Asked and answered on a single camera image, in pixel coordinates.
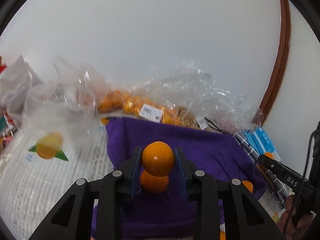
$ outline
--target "wall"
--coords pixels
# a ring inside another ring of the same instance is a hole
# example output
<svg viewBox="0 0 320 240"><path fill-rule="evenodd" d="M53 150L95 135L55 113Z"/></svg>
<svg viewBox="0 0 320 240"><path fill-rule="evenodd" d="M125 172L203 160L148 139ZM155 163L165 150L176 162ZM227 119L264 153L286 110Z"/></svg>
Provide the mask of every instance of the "wall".
<svg viewBox="0 0 320 240"><path fill-rule="evenodd" d="M292 31L287 68L263 128L284 164L302 174L310 134L320 121L320 44L292 4L290 12Z"/></svg>
<svg viewBox="0 0 320 240"><path fill-rule="evenodd" d="M276 58L279 0L28 0L0 37L43 81L56 54L87 61L116 85L183 60L207 64L219 86L258 106Z"/></svg>

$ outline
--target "plastic bag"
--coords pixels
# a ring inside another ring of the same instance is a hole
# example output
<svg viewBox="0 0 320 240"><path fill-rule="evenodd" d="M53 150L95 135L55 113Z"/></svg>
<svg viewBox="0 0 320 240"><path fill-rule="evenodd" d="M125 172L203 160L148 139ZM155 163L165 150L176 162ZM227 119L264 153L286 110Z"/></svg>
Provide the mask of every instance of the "plastic bag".
<svg viewBox="0 0 320 240"><path fill-rule="evenodd" d="M22 129L30 139L41 140L42 145L55 150L63 141L81 147L84 138L96 137L96 98L109 91L109 87L88 65L76 68L58 57L54 66L58 80L29 90Z"/></svg>
<svg viewBox="0 0 320 240"><path fill-rule="evenodd" d="M148 104L163 110L160 122L194 129L201 129L198 122L206 117L218 130L233 134L239 130L255 130L263 117L258 107L242 108L243 95L217 87L211 75L201 71L194 62L182 62L160 74L154 71L132 89L115 93L126 114L139 116L143 105ZM108 107L100 104L99 111L114 110L111 101L106 100Z"/></svg>
<svg viewBox="0 0 320 240"><path fill-rule="evenodd" d="M7 112L16 126L21 124L21 115L27 92L41 84L38 76L20 56L0 74L0 111Z"/></svg>

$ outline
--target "brown wooden trim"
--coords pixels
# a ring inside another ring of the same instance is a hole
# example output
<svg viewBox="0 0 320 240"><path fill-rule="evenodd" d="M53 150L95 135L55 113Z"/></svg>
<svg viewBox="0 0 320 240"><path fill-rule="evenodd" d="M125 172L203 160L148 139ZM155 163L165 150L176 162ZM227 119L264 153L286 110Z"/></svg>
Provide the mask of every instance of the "brown wooden trim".
<svg viewBox="0 0 320 240"><path fill-rule="evenodd" d="M277 54L276 62L270 77L268 88L264 93L262 101L260 103L260 109L264 113L264 118L263 120L261 120L262 123L267 118L272 108L272 105L276 100L278 91L281 86L282 78L284 76L284 71L287 65L288 54L289 54L289 44L290 44L290 34L291 34L289 1L280 0L280 8L281 8L281 28L280 28L278 54Z"/></svg>

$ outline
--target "white label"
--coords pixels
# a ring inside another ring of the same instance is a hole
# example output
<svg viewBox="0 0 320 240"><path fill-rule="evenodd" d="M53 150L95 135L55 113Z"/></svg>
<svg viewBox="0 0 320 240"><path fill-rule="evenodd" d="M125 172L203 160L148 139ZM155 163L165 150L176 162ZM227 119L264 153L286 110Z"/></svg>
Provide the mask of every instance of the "white label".
<svg viewBox="0 0 320 240"><path fill-rule="evenodd" d="M200 125L201 130L208 128L208 124L203 117L199 117L196 119L198 124Z"/></svg>
<svg viewBox="0 0 320 240"><path fill-rule="evenodd" d="M163 110L154 106L150 106L148 104L144 104L140 110L139 115L143 118L148 119L149 121L160 123L163 115Z"/></svg>

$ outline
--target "purple cloth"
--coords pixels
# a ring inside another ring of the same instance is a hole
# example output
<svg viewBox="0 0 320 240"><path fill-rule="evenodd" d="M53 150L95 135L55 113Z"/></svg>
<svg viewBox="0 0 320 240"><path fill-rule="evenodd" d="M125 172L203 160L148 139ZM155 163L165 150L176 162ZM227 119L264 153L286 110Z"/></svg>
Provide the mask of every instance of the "purple cloth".
<svg viewBox="0 0 320 240"><path fill-rule="evenodd" d="M108 155L115 169L129 159L135 146L144 149L155 141L163 141L172 149L181 146L188 160L215 179L238 178L252 182L254 196L260 198L267 186L251 159L230 135L216 134L132 118L119 118L106 126ZM194 234L196 202L185 202L180 194L175 169L169 174L164 193L151 195L142 190L121 210L124 238L181 238ZM222 202L220 222L223 223ZM96 208L93 214L95 235Z"/></svg>

